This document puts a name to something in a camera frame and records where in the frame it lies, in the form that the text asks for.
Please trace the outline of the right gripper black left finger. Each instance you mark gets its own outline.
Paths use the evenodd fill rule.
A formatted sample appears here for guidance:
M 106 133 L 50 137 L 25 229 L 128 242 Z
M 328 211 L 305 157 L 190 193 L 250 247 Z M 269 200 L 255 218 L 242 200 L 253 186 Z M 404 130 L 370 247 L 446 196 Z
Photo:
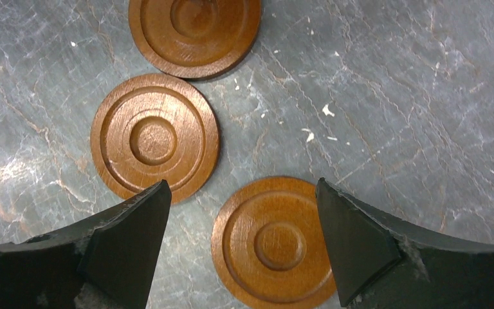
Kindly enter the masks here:
M 171 198 L 162 180 L 61 229 L 0 244 L 0 308 L 145 308 Z

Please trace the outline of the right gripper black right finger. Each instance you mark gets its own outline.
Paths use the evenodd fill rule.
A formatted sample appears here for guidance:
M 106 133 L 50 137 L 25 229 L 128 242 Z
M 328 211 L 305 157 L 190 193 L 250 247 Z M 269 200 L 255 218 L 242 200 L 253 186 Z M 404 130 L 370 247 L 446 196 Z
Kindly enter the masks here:
M 494 245 L 414 225 L 325 179 L 316 200 L 346 308 L 494 308 Z

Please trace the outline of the brown grooved wooden coaster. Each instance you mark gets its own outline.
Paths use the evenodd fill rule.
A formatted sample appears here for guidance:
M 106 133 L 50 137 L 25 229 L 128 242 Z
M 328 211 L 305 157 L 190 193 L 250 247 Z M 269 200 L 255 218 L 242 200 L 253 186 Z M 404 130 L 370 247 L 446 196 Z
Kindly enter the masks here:
M 167 181 L 172 202 L 208 181 L 220 152 L 217 117 L 193 85 L 170 75 L 139 75 L 117 85 L 91 126 L 93 162 L 107 187 L 128 199 Z
M 217 274 L 251 308 L 314 308 L 336 292 L 315 186 L 274 176 L 225 202 L 211 237 Z
M 129 28 L 139 52 L 157 69 L 182 79 L 210 79 L 250 52 L 261 1 L 129 1 Z

